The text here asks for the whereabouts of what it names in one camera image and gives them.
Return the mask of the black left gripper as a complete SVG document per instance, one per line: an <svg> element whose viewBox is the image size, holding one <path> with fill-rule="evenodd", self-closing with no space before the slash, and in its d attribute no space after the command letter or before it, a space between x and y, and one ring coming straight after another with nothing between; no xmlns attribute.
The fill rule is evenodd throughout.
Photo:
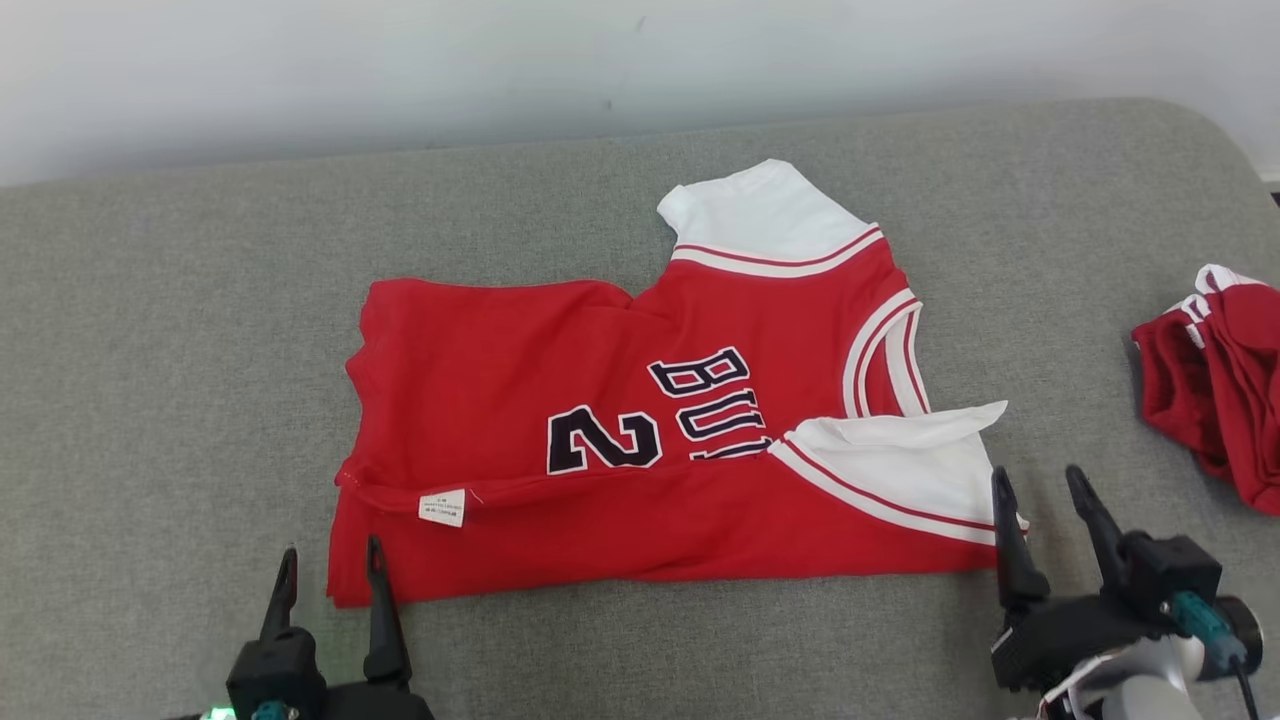
<svg viewBox="0 0 1280 720"><path fill-rule="evenodd" d="M371 589L364 682L330 685L317 669L315 638L291 626L298 592L298 552L282 555L260 641L242 648L227 693L237 719L433 719L428 702L408 687L413 675L387 556L367 538Z"/></svg>

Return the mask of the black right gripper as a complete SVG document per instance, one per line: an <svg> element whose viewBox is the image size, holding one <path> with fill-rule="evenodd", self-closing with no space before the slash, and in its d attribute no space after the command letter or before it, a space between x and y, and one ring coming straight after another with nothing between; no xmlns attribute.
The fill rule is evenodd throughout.
<svg viewBox="0 0 1280 720"><path fill-rule="evenodd" d="M1142 641L1187 637L1175 598L1213 603L1222 564L1188 536L1157 539L1123 534L1084 470L1065 468L1076 515L1085 523L1102 587L1093 594L1052 597L1027 546L1007 470L991 477L998 602L1006 628L991 651L998 687L1047 693L1083 661Z"/></svg>

